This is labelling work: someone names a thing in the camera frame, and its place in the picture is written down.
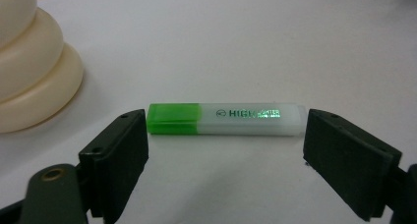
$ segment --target highlighter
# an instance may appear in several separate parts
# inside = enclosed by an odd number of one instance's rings
[[[294,103],[155,103],[147,116],[152,135],[299,136],[306,125]]]

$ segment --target white surface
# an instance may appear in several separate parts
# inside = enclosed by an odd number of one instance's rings
[[[82,56],[78,96],[0,136],[0,205],[152,102],[297,102],[417,161],[417,0],[43,0]],[[149,137],[118,223],[362,223],[302,158],[303,139]],[[372,223],[388,223],[390,211]],[[90,223],[101,223],[91,220]]]

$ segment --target cream ring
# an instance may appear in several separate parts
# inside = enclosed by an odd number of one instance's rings
[[[58,112],[77,92],[83,79],[80,56],[65,44],[52,71],[34,87],[0,103],[0,133],[38,124]]]
[[[0,0],[0,48],[18,37],[30,25],[36,0]]]
[[[38,9],[30,27],[0,49],[0,102],[43,78],[58,61],[63,46],[58,24]]]

